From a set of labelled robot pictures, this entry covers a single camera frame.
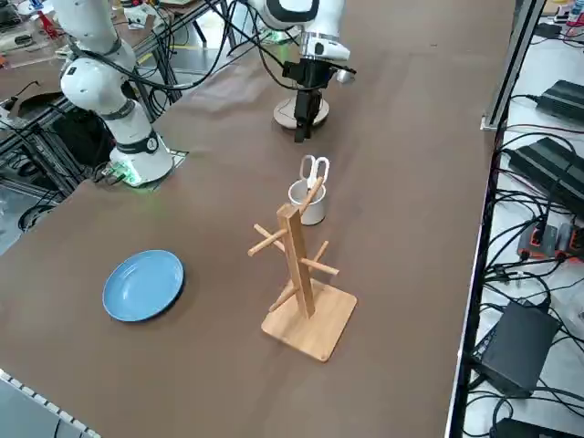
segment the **blue ceramic plate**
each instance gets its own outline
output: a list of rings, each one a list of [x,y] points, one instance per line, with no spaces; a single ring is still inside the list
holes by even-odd
[[[183,285],[181,261],[168,251],[144,251],[119,265],[103,288],[103,307],[120,321],[143,321],[164,311]]]

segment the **wooden mug tree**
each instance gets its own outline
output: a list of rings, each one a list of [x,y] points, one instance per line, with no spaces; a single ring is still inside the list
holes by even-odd
[[[335,349],[340,335],[349,321],[357,299],[310,277],[310,270],[317,269],[335,276],[334,267],[319,262],[329,242],[324,242],[313,259],[307,258],[300,217],[322,186],[322,177],[308,193],[299,207],[286,203],[277,211],[280,229],[269,233],[256,224],[255,230],[266,240],[247,253],[253,256],[274,245],[286,254],[290,280],[277,301],[270,307],[262,324],[262,330],[294,349],[326,362]]]

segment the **white scissor handle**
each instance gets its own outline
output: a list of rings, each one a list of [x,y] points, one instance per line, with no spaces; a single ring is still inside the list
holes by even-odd
[[[310,174],[308,177],[305,174],[305,163],[307,160],[310,160]],[[329,169],[330,169],[330,161],[328,158],[320,157],[316,159],[313,155],[305,155],[302,158],[302,164],[300,165],[300,178],[303,180],[307,180],[308,189],[311,189],[314,184],[317,182],[318,172],[320,168],[324,166],[324,171],[322,174],[324,183],[327,181],[329,177]]]
[[[305,174],[304,170],[305,170],[305,164],[306,161],[310,161],[310,167],[308,169],[308,176]],[[314,158],[314,155],[305,155],[304,157],[302,157],[302,162],[300,163],[300,179],[301,180],[307,180],[310,178],[310,175],[312,174],[312,169],[314,168],[314,165],[316,164],[317,159]]]

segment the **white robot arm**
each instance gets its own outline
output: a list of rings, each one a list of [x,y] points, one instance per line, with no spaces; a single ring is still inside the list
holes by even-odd
[[[59,23],[82,50],[107,57],[132,71],[136,56],[120,39],[110,18],[107,0],[54,0]],[[128,99],[121,85],[128,77],[90,57],[79,57],[63,72],[61,89],[76,106],[96,112],[116,139],[111,162],[121,167],[125,182],[138,186],[163,177],[172,156],[152,129],[141,104]]]
[[[347,61],[350,51],[339,42],[340,20],[345,0],[249,0],[249,4],[270,27],[285,29],[301,26],[300,62],[285,62],[283,76],[301,87],[297,92],[294,117],[297,121],[296,142],[309,139],[322,101],[321,89],[329,85],[338,65]],[[344,78],[354,70],[344,68]]]
[[[333,62],[349,59],[349,50],[339,42],[345,0],[248,1],[271,27],[303,27],[300,62],[286,62],[283,72],[285,78],[294,79],[300,86],[295,109],[296,141],[303,141],[310,137],[318,115],[320,90],[328,86],[335,72],[354,73]],[[96,112],[108,125],[117,142],[110,158],[114,166],[122,168],[126,183],[138,186],[160,179],[171,170],[172,156],[140,103],[121,91],[128,80],[121,71],[132,72],[136,57],[111,22],[108,0],[53,0],[53,4],[62,28],[74,38],[73,52],[79,56],[63,72],[63,93],[76,106]]]

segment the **white cup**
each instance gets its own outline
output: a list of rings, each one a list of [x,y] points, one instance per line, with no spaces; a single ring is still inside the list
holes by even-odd
[[[288,198],[293,205],[300,206],[308,195],[307,180],[299,180],[293,183],[288,189]],[[325,197],[327,189],[324,184],[318,189],[314,201],[310,203],[307,210],[302,214],[301,222],[303,225],[316,225],[325,218]]]

